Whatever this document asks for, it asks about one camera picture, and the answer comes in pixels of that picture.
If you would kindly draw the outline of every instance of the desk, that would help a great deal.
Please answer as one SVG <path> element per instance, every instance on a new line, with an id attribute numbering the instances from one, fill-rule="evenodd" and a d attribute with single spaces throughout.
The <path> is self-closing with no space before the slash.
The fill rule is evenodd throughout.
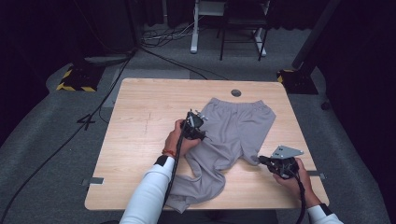
<path id="1" fill-rule="evenodd" d="M 224 12 L 224 2 L 211 2 L 211 1 L 202 1 L 195 0 L 194 7 L 194 28 L 192 30 L 192 39 L 191 39 L 191 53 L 198 52 L 198 33 L 199 33 L 199 16 L 222 16 Z M 262 48 L 262 39 L 260 38 L 262 34 L 262 29 L 259 30 L 254 36 L 254 40 L 256 41 L 257 49 L 260 50 Z M 262 56 L 267 55 L 265 49 L 262 50 Z"/>
<path id="2" fill-rule="evenodd" d="M 242 92 L 233 97 L 231 90 Z M 124 209 L 143 174 L 161 155 L 165 139 L 175 120 L 184 119 L 190 109 L 201 110 L 212 97 L 242 103 L 263 100 L 276 113 L 259 155 L 270 156 L 279 145 L 302 150 L 307 170 L 316 171 L 288 96 L 280 83 L 187 79 L 126 78 L 108 124 L 93 177 L 102 185 L 90 185 L 85 206 L 91 210 Z M 180 158 L 177 173 L 191 175 Z M 223 172 L 224 191 L 213 200 L 192 204 L 190 209 L 297 208 L 286 189 L 279 186 L 266 166 L 238 162 Z M 328 203 L 318 176 L 312 176 L 315 193 Z"/>

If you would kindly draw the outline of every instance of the gray sweatpants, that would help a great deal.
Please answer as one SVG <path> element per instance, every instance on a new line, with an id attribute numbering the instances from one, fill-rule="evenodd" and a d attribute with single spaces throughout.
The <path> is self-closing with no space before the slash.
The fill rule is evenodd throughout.
<path id="1" fill-rule="evenodd" d="M 258 165 L 262 147 L 276 115 L 263 101 L 229 103 L 213 98 L 203 109 L 208 117 L 202 131 L 206 138 L 186 154 L 196 176 L 177 175 L 166 205 L 183 213 L 192 203 L 218 196 L 225 185 L 221 170 L 229 169 L 238 158 Z"/>

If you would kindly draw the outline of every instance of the chair leg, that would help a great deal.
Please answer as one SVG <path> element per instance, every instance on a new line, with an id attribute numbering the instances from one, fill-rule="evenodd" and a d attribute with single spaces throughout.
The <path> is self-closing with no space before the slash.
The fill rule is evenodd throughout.
<path id="1" fill-rule="evenodd" d="M 262 38 L 262 48 L 260 49 L 259 61 L 262 60 L 262 51 L 264 50 L 265 39 L 267 38 L 268 30 L 265 29 L 264 37 Z"/>
<path id="2" fill-rule="evenodd" d="M 224 51 L 224 41 L 225 41 L 225 27 L 222 28 L 222 37 L 221 37 L 221 52 L 220 52 L 220 60 L 222 61 L 222 54 Z"/>
<path id="3" fill-rule="evenodd" d="M 251 38 L 252 38 L 252 39 L 256 38 L 257 32 L 259 32 L 259 29 L 254 30 L 254 32 L 253 32 L 252 35 L 251 35 Z"/>

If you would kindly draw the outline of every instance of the wire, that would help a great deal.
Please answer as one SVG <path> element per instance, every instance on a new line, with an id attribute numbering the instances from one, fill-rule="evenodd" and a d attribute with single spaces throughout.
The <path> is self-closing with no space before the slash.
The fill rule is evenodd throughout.
<path id="1" fill-rule="evenodd" d="M 217 73 L 214 73 L 214 72 L 211 72 L 211 71 L 209 71 L 209 70 L 205 70 L 205 69 L 203 69 L 203 68 L 195 67 L 195 66 L 190 65 L 190 64 L 187 64 L 187 63 L 181 63 L 181 62 L 179 62 L 179 61 L 177 61 L 177 60 L 175 60 L 175 59 L 170 59 L 170 58 L 167 58 L 167 59 L 172 60 L 172 61 L 175 61 L 176 63 L 180 63 L 180 64 L 183 64 L 183 65 L 186 65 L 186 66 L 189 66 L 189 67 L 192 67 L 192 68 L 201 70 L 201 71 L 205 71 L 205 72 L 211 73 L 211 74 L 213 74 L 213 75 L 215 75 L 215 76 L 218 76 L 218 77 L 221 77 L 221 78 L 223 78 L 223 79 L 225 79 L 225 80 L 230 80 L 230 79 L 228 79 L 227 77 L 221 76 L 221 75 L 219 75 L 219 74 L 217 74 Z"/>
<path id="2" fill-rule="evenodd" d="M 176 34 L 176 29 L 174 29 L 173 32 L 171 32 L 170 34 L 166 33 L 169 30 L 169 29 L 166 29 L 165 32 L 163 32 L 161 35 L 157 35 L 156 31 L 148 31 L 149 33 L 150 32 L 154 32 L 154 34 L 156 34 L 156 35 L 155 36 L 148 36 L 146 38 L 142 38 L 141 39 L 141 45 L 146 47 L 146 48 L 162 47 L 162 46 L 168 44 L 169 42 L 171 42 L 172 40 L 179 40 L 179 39 L 181 39 L 181 38 L 183 38 L 183 37 L 185 37 L 187 35 L 192 35 L 192 33 L 187 33 L 187 34 L 184 34 L 184 35 L 183 35 L 183 33 L 185 31 L 187 31 L 190 27 L 192 27 L 194 24 L 195 24 L 195 22 L 191 23 L 190 25 L 188 25 L 185 28 L 181 28 L 181 31 L 178 32 L 178 34 Z M 155 40 L 155 39 L 158 39 L 156 44 L 147 43 L 147 40 Z"/>
<path id="3" fill-rule="evenodd" d="M 108 121 L 105 120 L 105 119 L 102 117 L 101 112 L 102 112 L 102 107 L 100 107 L 100 109 L 99 109 L 99 118 L 100 118 L 104 123 L 108 123 Z"/>
<path id="4" fill-rule="evenodd" d="M 82 11 L 81 7 L 78 5 L 77 1 L 76 1 L 76 0 L 73 0 L 73 2 L 74 2 L 74 4 L 76 5 L 76 7 L 77 7 L 79 13 L 81 14 L 81 16 L 84 18 L 85 23 L 86 23 L 86 24 L 88 25 L 88 27 L 90 28 L 90 30 L 91 30 L 93 36 L 96 38 L 97 41 L 99 41 L 99 43 L 100 43 L 105 49 L 107 49 L 107 50 L 109 50 L 109 51 L 111 51 L 111 52 L 113 52 L 113 53 L 120 53 L 120 54 L 130 54 L 130 53 L 131 53 L 129 50 L 128 50 L 128 51 L 117 51 L 117 50 L 114 50 L 114 49 L 109 48 L 109 47 L 99 38 L 99 36 L 96 34 L 96 32 L 93 30 L 93 28 L 92 28 L 90 22 L 88 21 L 87 17 L 84 15 L 84 12 Z"/>
<path id="5" fill-rule="evenodd" d="M 122 74 L 122 71 L 124 70 L 126 64 L 128 64 L 129 61 L 131 61 L 132 56 L 129 57 L 129 59 L 127 61 L 124 62 L 124 64 L 121 66 L 120 68 L 120 72 L 118 77 L 116 78 L 116 80 L 112 83 L 110 90 L 107 92 L 106 97 L 104 98 L 104 100 L 101 102 L 101 104 L 99 104 L 99 106 L 92 112 L 92 114 L 89 114 L 88 118 L 84 121 L 83 124 L 81 124 L 75 131 L 74 133 L 58 148 L 56 149 L 55 152 L 53 152 L 43 163 L 41 163 L 41 165 L 35 169 L 35 171 L 23 182 L 23 184 L 18 188 L 17 192 L 15 192 L 15 194 L 12 196 L 11 200 L 9 201 L 2 217 L 0 220 L 0 224 L 3 224 L 7 213 L 9 211 L 9 209 L 11 208 L 11 205 L 14 203 L 15 199 L 18 197 L 18 195 L 21 193 L 21 191 L 23 190 L 23 188 L 29 183 L 29 181 L 56 155 L 58 154 L 62 148 L 64 148 L 75 136 L 76 134 L 84 127 L 84 126 L 88 126 L 90 124 L 90 121 L 92 119 L 92 116 L 102 107 L 103 103 L 106 101 L 106 99 L 108 98 L 109 94 L 113 91 L 117 81 L 120 79 L 120 76 Z"/>
<path id="6" fill-rule="evenodd" d="M 172 170 L 172 177 L 171 177 L 171 181 L 169 181 L 168 184 L 168 189 L 165 192 L 165 197 L 163 199 L 163 207 L 166 204 L 166 201 L 168 200 L 169 194 L 171 193 L 171 189 L 172 189 L 172 185 L 173 185 L 173 181 L 175 179 L 175 175 L 176 175 L 176 170 L 177 170 L 177 165 L 178 165 L 178 159 L 180 157 L 180 149 L 181 149 L 181 144 L 183 143 L 183 133 L 186 129 L 186 123 L 187 123 L 187 119 L 188 119 L 189 115 L 187 115 L 185 121 L 183 122 L 183 127 L 181 128 L 181 133 L 180 133 L 180 137 L 177 140 L 177 145 L 176 145 L 176 156 L 175 156 L 175 164 Z"/>
<path id="7" fill-rule="evenodd" d="M 104 60 L 104 61 L 98 61 L 98 62 L 89 62 L 93 66 L 102 66 L 102 67 L 109 67 L 111 65 L 119 64 L 119 63 L 124 63 L 126 60 L 128 60 L 130 55 L 125 55 L 124 58 L 120 59 L 114 59 L 114 60 Z"/>
<path id="8" fill-rule="evenodd" d="M 300 198 L 301 198 L 301 211 L 300 211 L 300 216 L 297 219 L 297 224 L 300 224 L 303 219 L 304 219 L 304 215 L 305 215 L 305 207 L 306 207 L 306 201 L 305 201 L 305 188 L 303 183 L 301 182 L 300 176 L 299 174 L 295 174 L 294 175 L 295 179 L 297 180 L 298 186 L 300 188 Z"/>
<path id="9" fill-rule="evenodd" d="M 187 67 L 187 66 L 190 66 L 190 67 L 193 67 L 193 68 L 195 68 L 195 69 L 202 70 L 202 71 L 206 71 L 206 72 L 209 72 L 209 73 L 211 73 L 211 74 L 213 74 L 213 75 L 216 75 L 216 76 L 218 76 L 218 77 L 222 77 L 222 78 L 224 78 L 224 79 L 226 79 L 226 80 L 229 80 L 228 78 L 223 77 L 223 76 L 221 76 L 221 75 L 218 75 L 218 74 L 216 74 L 216 73 L 214 73 L 214 72 L 210 72 L 210 71 L 205 70 L 205 69 L 202 69 L 202 68 L 194 67 L 194 66 L 192 66 L 192 65 L 190 65 L 190 64 L 181 63 L 181 62 L 179 62 L 179 61 L 177 61 L 177 60 L 175 60 L 175 59 L 169 59 L 169 58 L 163 57 L 162 55 L 156 54 L 156 53 L 151 52 L 151 51 L 149 51 L 149 50 L 147 50 L 147 49 L 143 49 L 143 48 L 140 48 L 140 49 L 143 50 L 143 51 L 145 51 L 147 54 L 151 54 L 151 55 L 153 55 L 153 56 L 155 56 L 155 57 L 158 57 L 158 58 L 160 58 L 160 59 L 163 59 L 163 60 L 165 60 L 165 61 L 167 61 L 167 62 L 169 62 L 169 63 L 172 63 L 172 64 L 177 65 L 177 66 L 179 66 L 179 67 L 185 68 L 185 69 L 187 69 L 187 70 L 189 70 L 189 71 L 191 71 L 191 72 L 193 72 L 193 73 L 195 73 L 195 74 L 197 74 L 197 75 L 203 77 L 203 78 L 206 79 L 206 80 L 208 80 L 208 78 L 207 78 L 206 76 L 204 76 L 202 73 L 199 73 L 199 72 L 197 72 L 197 71 L 194 71 L 194 70 L 190 69 L 190 68 Z"/>

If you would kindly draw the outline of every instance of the black and yellow hazard tape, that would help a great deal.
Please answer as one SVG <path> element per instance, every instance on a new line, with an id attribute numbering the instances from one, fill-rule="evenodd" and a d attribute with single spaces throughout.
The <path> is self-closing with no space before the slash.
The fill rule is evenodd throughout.
<path id="1" fill-rule="evenodd" d="M 67 72 L 64 73 L 64 77 L 56 90 L 97 91 L 97 86 L 104 71 L 104 67 L 94 67 L 87 71 L 70 66 Z"/>
<path id="2" fill-rule="evenodd" d="M 295 72 L 295 71 L 294 70 L 289 70 L 289 69 L 283 69 L 283 70 L 280 70 L 280 71 L 276 72 L 277 82 L 283 83 L 282 74 L 293 73 L 293 72 Z"/>

